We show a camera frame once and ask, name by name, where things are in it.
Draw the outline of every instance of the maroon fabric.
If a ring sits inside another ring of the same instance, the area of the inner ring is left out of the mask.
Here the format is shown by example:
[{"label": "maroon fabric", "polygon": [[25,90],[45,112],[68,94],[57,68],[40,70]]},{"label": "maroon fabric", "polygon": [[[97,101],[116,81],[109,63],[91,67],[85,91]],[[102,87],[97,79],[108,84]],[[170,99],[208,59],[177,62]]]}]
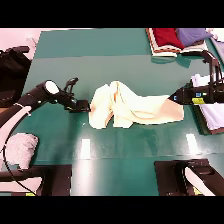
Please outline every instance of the maroon fabric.
[{"label": "maroon fabric", "polygon": [[159,47],[172,45],[184,49],[184,45],[177,38],[174,28],[152,28],[152,30]]}]

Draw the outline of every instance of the black cable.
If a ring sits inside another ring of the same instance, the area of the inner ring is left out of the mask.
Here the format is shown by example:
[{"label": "black cable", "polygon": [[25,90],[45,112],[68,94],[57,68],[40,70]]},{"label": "black cable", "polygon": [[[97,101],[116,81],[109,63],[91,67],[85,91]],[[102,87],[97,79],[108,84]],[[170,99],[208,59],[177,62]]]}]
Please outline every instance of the black cable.
[{"label": "black cable", "polygon": [[21,184],[19,181],[17,181],[17,180],[15,179],[15,177],[14,177],[12,171],[10,170],[10,168],[9,168],[9,166],[8,166],[8,163],[7,163],[7,161],[6,161],[6,157],[5,157],[5,148],[6,148],[6,147],[4,146],[3,149],[2,149],[2,151],[3,151],[3,161],[4,161],[4,163],[5,163],[5,166],[6,166],[7,170],[9,171],[9,173],[10,173],[12,179],[13,179],[14,181],[16,181],[16,183],[19,184],[21,187],[23,187],[24,189],[26,189],[27,191],[29,191],[30,193],[34,194],[35,196],[38,196],[38,195],[37,195],[36,193],[34,193],[32,190],[30,190],[29,188],[27,188],[26,186],[24,186],[23,184]]}]

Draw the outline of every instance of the folded clothes stack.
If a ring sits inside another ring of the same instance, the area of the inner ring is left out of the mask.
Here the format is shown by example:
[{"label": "folded clothes stack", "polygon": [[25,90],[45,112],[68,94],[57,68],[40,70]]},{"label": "folded clothes stack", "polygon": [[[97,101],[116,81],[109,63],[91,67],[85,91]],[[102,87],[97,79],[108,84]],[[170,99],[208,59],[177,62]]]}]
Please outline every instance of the folded clothes stack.
[{"label": "folded clothes stack", "polygon": [[[194,87],[208,85],[210,76],[199,74],[191,77]],[[202,104],[193,106],[202,134],[218,134],[224,132],[224,104]]]},{"label": "folded clothes stack", "polygon": [[146,28],[153,56],[173,56],[207,50],[206,28]]}]

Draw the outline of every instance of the dark blue cloth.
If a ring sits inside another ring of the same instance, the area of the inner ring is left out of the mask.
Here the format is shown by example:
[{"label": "dark blue cloth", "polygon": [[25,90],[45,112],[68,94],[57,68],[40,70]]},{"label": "dark blue cloth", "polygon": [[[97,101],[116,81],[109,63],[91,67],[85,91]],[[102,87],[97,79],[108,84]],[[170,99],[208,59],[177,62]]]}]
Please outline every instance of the dark blue cloth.
[{"label": "dark blue cloth", "polygon": [[206,28],[177,28],[177,37],[185,47],[212,36],[206,32]]}]

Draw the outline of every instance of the cream cloth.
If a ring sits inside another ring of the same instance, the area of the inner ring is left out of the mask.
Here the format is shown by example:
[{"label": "cream cloth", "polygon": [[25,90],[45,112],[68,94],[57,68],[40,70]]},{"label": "cream cloth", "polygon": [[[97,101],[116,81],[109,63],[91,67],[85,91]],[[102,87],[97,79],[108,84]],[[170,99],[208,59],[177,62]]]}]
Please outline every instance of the cream cloth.
[{"label": "cream cloth", "polygon": [[114,115],[114,127],[129,128],[139,124],[164,124],[181,121],[183,106],[167,99],[169,96],[137,96],[119,81],[98,88],[90,104],[89,123],[93,128],[106,128]]}]

